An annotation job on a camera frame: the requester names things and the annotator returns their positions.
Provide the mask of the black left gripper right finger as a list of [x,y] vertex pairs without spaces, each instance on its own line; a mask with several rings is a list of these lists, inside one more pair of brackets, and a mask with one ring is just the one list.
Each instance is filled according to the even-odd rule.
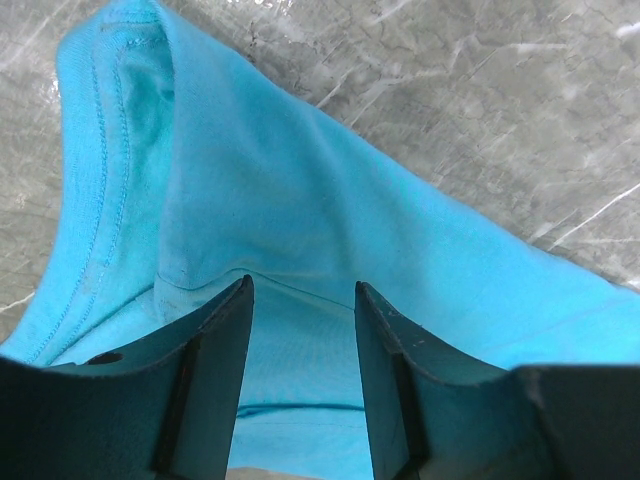
[[475,359],[355,288],[377,479],[635,479],[639,370]]

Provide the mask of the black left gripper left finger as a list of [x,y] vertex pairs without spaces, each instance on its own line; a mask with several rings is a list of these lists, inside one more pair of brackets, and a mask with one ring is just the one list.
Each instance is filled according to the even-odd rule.
[[88,362],[1,362],[5,479],[222,479],[254,305],[244,277]]

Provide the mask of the turquoise t shirt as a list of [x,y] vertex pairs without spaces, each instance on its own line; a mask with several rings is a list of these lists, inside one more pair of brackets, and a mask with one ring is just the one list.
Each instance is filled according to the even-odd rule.
[[365,282],[489,365],[635,366],[639,297],[442,194],[156,1],[61,42],[63,202],[1,346],[81,365],[250,277],[227,471],[373,475],[355,327]]

